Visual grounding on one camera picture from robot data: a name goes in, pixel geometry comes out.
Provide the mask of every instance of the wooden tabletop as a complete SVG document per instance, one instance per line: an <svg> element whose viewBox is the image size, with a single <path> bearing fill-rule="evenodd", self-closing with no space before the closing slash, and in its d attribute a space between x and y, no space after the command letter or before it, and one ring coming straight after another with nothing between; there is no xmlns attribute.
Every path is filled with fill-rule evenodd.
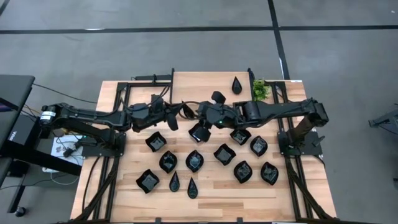
<svg viewBox="0 0 398 224"><path fill-rule="evenodd" d="M233 94L231 85L237 77L243 86L239 95ZM105 81L102 84L97 110L112 111L117 81ZM302 82L286 81L289 100L306 99ZM149 102L150 94L159 94L162 87L133 88L130 104ZM175 72L172 102L181 100L211 100L213 91L220 91L226 97L226 103L251 100L249 75L247 72ZM272 94L266 100L273 103ZM295 125L302 118L294 118ZM232 130L213 127L211 138L204 144L196 144L188 134L195 124L177 117L179 129L171 131L167 123L159 123L157 127L147 128L140 133L127 132L127 145L120 160L115 197L113 202L112 222L154 222L156 217L164 222L235 222L243 217L245 222L293 221L294 212L290 197L287 171L284 158L279 153L276 133L277 121L273 120L261 128L252 129L252 138L260 135L268 142L267 152L257 157L249 149L249 141L240 146L229 136ZM167 145L159 152L153 153L145 144L152 133L160 131L167 140ZM227 166L223 166L213 155L220 145L226 143L232 148L236 157ZM192 173L185 165L185 159L193 150L197 150L205 158L203 167ZM171 192L169 182L173 172L166 174L159 167L159 159L170 150L178 158L175 170L180 179L180 190ZM95 158L84 161L79 179L78 189L73 204L71 218L81 213L82 196L88 174ZM246 160L253 169L252 177L240 184L233 175L235 165ZM307 186L317 202L331 216L336 216L335 208L323 165L313 156L302 156L303 169ZM260 169L265 162L270 162L279 170L279 178L271 186L260 177ZM97 163L90 180L86 205L97 191L100 179L102 159ZM136 179L147 169L157 175L160 183L149 194L145 194L136 184ZM193 177L198 187L198 197L190 199L187 187ZM297 188L301 214L305 217L302 194ZM100 217L104 217L107 193L101 204Z"/></svg>

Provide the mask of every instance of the black metal frame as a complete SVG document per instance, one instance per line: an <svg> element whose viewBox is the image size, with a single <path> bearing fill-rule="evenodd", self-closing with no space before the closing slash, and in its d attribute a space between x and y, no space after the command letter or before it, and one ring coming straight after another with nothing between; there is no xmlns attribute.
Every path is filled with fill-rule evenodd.
<svg viewBox="0 0 398 224"><path fill-rule="evenodd" d="M141 77L140 80L148 80L151 82L147 83L129 83L129 82L119 82L118 86L116 87L116 96L114 99L114 105L113 105L113 110L117 109L117 107L120 105L121 101L121 96L122 96L122 91L125 91L123 100L125 102L129 102L130 99L130 92L131 88L136 88L136 87L166 87L170 86L170 103L172 102L172 88L173 88L173 79L174 79L174 68L172 68L172 73L170 74L170 82L157 82L160 81L159 78L160 76L148 76L148 77ZM113 164L115 167L119 167L119 157L115 157L113 160ZM108 171L108 164L109 164L109 157L104 157L103 165L101 168L101 175L100 175L100 180L99 180L99 186L98 188L101 188L103 184L105 183L106 180L106 173ZM113 198L114 198L114 190L116 187L116 178L114 178L109 186L109 194L108 194L108 200L106 203L106 210L105 210L105 219L110 220L111 218L111 212L112 212L112 205L113 205ZM101 199L98 201L96 204L96 207L94 209L94 214L93 214L93 219L96 220L98 219L100 215L100 207L101 207Z"/></svg>

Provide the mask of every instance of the black desk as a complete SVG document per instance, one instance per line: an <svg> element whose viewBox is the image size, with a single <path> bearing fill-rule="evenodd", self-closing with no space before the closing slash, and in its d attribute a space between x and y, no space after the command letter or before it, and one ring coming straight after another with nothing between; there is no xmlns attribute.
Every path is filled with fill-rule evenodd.
<svg viewBox="0 0 398 224"><path fill-rule="evenodd" d="M81 171L79 165L51 156L41 150L35 150L33 147L24 146L8 140L10 132L32 90L34 80L35 78L32 76L0 75L0 103L5 106L0 108L0 187L9 171L12 170L10 168L17 167L16 172L11 172L17 173L16 176L21 177L21 181L8 212L19 212L21 216L24 212L21 214L18 203L25 189L25 175L29 168L26 162L77 176L80 175Z"/></svg>
<svg viewBox="0 0 398 224"><path fill-rule="evenodd" d="M32 76L0 75L0 103L12 108L10 111L0 112L0 152L25 105L34 80ZM7 176L12 160L10 157L0 158L0 186Z"/></svg>
<svg viewBox="0 0 398 224"><path fill-rule="evenodd" d="M25 75L0 75L0 103L12 108L0 112L0 156L37 164L72 175L80 175L81 167L74 163L25 147L7 139L32 89L34 77ZM9 159L1 164L7 165ZM0 176L2 184L5 176Z"/></svg>

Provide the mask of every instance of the black leaf-shaped dish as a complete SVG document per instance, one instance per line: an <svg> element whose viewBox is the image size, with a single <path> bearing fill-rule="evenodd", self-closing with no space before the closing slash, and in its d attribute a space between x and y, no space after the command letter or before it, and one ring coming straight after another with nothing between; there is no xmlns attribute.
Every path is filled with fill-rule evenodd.
<svg viewBox="0 0 398 224"><path fill-rule="evenodd" d="M152 152L159 151L164 145L167 144L166 139L158 131L152 134L149 138L145 139L145 142L150 147Z"/></svg>
<svg viewBox="0 0 398 224"><path fill-rule="evenodd" d="M191 177L191 180L189 181L189 186L188 186L188 197L194 199L198 196L198 187L193 181L193 178Z"/></svg>
<svg viewBox="0 0 398 224"><path fill-rule="evenodd" d="M214 152L214 156L224 165L227 166L231 160L236 156L235 152L228 147L226 144L222 144L217 151Z"/></svg>
<svg viewBox="0 0 398 224"><path fill-rule="evenodd" d="M234 139L239 145L244 145L251 137L251 134L246 129L237 129L234 130L231 134L229 134L232 139Z"/></svg>
<svg viewBox="0 0 398 224"><path fill-rule="evenodd" d="M261 138L260 136L255 137L251 142L250 142L250 149L252 152L255 153L258 157L264 155L268 149L268 144L266 140Z"/></svg>
<svg viewBox="0 0 398 224"><path fill-rule="evenodd" d="M268 184L274 185L278 179L278 176L278 169L269 162L266 162L261 167L261 178Z"/></svg>
<svg viewBox="0 0 398 224"><path fill-rule="evenodd" d="M172 192L176 192L180 188L180 180L178 179L177 171L174 172L173 177L170 180L169 188Z"/></svg>
<svg viewBox="0 0 398 224"><path fill-rule="evenodd" d="M136 182L145 194L148 194L159 183L159 178L150 169L147 169Z"/></svg>
<svg viewBox="0 0 398 224"><path fill-rule="evenodd" d="M172 152L167 151L160 158L159 165L162 170L166 171L166 173L170 173L177 165L177 157L172 154Z"/></svg>
<svg viewBox="0 0 398 224"><path fill-rule="evenodd" d="M196 150L191 152L185 160L185 164L192 172L198 171L202 167L203 162L203 156Z"/></svg>
<svg viewBox="0 0 398 224"><path fill-rule="evenodd" d="M238 163L234 168L234 175L241 184L248 181L252 174L253 170L246 161Z"/></svg>

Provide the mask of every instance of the small potted plant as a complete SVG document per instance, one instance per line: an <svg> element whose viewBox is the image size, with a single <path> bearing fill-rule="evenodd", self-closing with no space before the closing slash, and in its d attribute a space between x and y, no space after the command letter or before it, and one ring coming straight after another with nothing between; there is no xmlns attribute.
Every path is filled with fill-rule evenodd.
<svg viewBox="0 0 398 224"><path fill-rule="evenodd" d="M253 82L253 91L255 101L268 99L269 86L264 84L264 80L255 80Z"/></svg>

